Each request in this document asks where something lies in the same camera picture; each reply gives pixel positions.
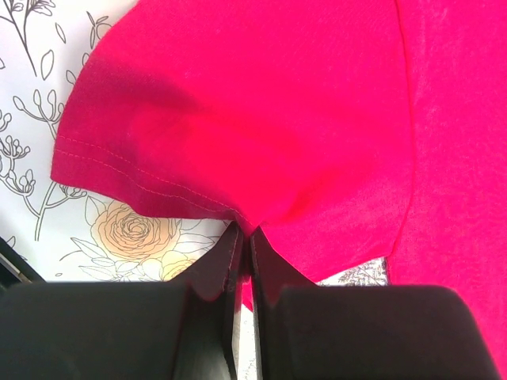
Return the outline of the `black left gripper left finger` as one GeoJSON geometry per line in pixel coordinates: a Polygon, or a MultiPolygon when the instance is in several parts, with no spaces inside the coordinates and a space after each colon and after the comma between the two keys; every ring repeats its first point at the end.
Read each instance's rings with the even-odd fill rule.
{"type": "Polygon", "coordinates": [[[1,298],[4,379],[234,379],[243,234],[167,282],[30,283],[1,298]]]}

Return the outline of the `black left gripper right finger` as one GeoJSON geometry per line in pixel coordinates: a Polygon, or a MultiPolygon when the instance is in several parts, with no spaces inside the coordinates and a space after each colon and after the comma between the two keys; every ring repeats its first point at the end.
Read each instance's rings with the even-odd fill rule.
{"type": "Polygon", "coordinates": [[[260,379],[497,379],[470,310],[435,286],[319,286],[250,238],[260,379]]]}

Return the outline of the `magenta t-shirt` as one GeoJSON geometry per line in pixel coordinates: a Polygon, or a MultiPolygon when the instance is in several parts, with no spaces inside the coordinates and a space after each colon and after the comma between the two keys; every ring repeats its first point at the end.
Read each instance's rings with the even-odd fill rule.
{"type": "Polygon", "coordinates": [[[304,275],[383,257],[506,371],[506,4],[140,1],[87,59],[51,178],[263,229],[304,275]]]}

